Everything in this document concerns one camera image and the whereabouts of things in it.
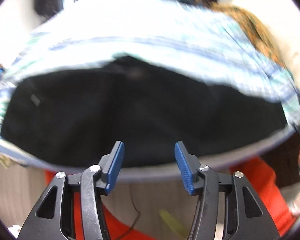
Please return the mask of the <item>black pants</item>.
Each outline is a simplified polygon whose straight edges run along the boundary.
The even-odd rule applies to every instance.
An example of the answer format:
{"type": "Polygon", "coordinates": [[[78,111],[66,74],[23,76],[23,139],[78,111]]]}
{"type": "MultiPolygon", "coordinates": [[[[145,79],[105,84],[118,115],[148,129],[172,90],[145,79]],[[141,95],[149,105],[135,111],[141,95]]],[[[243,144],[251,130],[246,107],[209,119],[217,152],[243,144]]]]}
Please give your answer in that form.
{"type": "Polygon", "coordinates": [[[48,163],[88,167],[125,145],[124,167],[174,161],[266,139],[287,124],[280,103],[207,85],[130,56],[100,69],[28,77],[15,89],[1,136],[48,163]]]}

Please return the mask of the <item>orange red rug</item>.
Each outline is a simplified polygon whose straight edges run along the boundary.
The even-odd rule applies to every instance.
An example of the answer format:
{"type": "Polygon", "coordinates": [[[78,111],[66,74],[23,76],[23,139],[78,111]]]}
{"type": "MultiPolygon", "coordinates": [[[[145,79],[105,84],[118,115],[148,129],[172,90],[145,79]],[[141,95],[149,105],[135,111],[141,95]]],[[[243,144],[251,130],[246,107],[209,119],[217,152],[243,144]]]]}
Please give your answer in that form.
{"type": "MultiPolygon", "coordinates": [[[[241,171],[246,175],[269,211],[280,236],[283,236],[294,223],[295,217],[276,185],[275,171],[259,157],[233,166],[230,171],[241,171]]],[[[118,220],[105,206],[103,210],[111,239],[153,239],[118,220]]]]}

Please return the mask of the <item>striped blue bedsheet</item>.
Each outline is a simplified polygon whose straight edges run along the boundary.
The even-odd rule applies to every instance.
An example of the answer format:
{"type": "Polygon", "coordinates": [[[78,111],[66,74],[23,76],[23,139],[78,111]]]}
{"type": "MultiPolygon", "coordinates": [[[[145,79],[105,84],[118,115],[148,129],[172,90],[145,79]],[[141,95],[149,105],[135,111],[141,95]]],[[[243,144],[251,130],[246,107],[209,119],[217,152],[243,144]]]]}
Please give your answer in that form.
{"type": "MultiPolygon", "coordinates": [[[[98,7],[79,1],[33,31],[0,79],[0,131],[16,86],[27,77],[64,69],[100,67],[132,55],[198,81],[229,85],[283,107],[287,125],[240,155],[263,152],[288,138],[300,124],[300,90],[290,72],[261,53],[230,16],[172,0],[98,7]]],[[[0,136],[0,155],[40,168],[54,168],[0,136]]]]}

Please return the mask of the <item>yellow floral blanket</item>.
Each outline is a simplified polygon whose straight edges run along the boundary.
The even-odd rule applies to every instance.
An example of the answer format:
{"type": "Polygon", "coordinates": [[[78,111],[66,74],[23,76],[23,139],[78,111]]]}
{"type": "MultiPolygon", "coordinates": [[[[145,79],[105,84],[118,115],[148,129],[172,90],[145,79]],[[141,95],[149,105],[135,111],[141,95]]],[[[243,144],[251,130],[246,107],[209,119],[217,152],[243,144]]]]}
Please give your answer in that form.
{"type": "Polygon", "coordinates": [[[234,5],[215,2],[211,4],[210,9],[222,12],[233,18],[256,50],[279,64],[282,68],[286,68],[270,32],[254,14],[234,5]]]}

